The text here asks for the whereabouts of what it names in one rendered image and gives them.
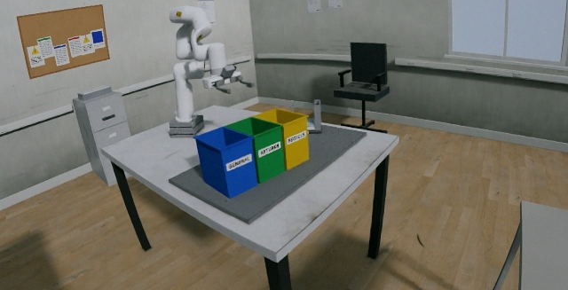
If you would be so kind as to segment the yellow recycle bin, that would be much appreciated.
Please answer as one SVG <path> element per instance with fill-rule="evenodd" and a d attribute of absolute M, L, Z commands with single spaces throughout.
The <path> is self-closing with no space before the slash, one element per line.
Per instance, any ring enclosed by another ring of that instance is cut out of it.
<path fill-rule="evenodd" d="M 283 125 L 281 134 L 285 170 L 309 160 L 307 131 L 309 115 L 275 108 L 251 117 Z"/>

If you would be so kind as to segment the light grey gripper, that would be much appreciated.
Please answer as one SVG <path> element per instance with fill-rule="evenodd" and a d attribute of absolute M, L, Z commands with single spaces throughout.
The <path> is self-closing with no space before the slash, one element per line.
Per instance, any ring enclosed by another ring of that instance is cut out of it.
<path fill-rule="evenodd" d="M 254 82 L 244 82 L 243 76 L 241 76 L 241 72 L 236 72 L 236 71 L 234 71 L 233 76 L 228 76 L 224 78 L 223 76 L 212 75 L 211 77 L 203 78 L 202 80 L 204 88 L 206 89 L 216 88 L 217 90 L 221 90 L 223 93 L 227 94 L 231 94 L 231 90 L 226 88 L 219 88 L 220 85 L 226 85 L 229 83 L 240 81 L 240 83 L 246 84 L 246 86 L 249 88 L 253 88 L 255 86 Z"/>

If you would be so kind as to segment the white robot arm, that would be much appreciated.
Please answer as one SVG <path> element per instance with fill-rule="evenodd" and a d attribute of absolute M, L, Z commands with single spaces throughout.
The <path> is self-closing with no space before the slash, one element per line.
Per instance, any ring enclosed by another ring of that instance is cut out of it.
<path fill-rule="evenodd" d="M 206 60 L 209 60 L 210 74 L 224 78 L 232 76 L 236 66 L 226 65 L 225 46 L 222 43 L 203 44 L 199 42 L 212 31 L 205 10 L 193 6 L 175 7 L 170 11 L 170 21 L 184 24 L 177 31 L 177 59 L 196 60 L 195 62 L 177 63 L 173 67 L 177 97 L 176 121 L 194 121 L 197 115 L 193 110 L 193 87 L 187 80 L 203 78 Z M 192 36 L 193 29 L 195 33 Z"/>

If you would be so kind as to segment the blue storage bin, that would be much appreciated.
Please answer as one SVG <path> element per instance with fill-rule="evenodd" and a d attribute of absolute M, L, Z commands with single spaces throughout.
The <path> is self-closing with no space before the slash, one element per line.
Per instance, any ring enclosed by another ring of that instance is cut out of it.
<path fill-rule="evenodd" d="M 257 186 L 253 138 L 227 127 L 193 137 L 204 183 L 229 199 Z"/>

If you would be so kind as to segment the green returns bin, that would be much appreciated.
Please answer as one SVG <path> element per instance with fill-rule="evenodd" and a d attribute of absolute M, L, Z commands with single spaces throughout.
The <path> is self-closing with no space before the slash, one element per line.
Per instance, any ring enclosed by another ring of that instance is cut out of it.
<path fill-rule="evenodd" d="M 285 172 L 281 134 L 283 125 L 249 117 L 224 127 L 254 137 L 252 145 L 259 184 Z"/>

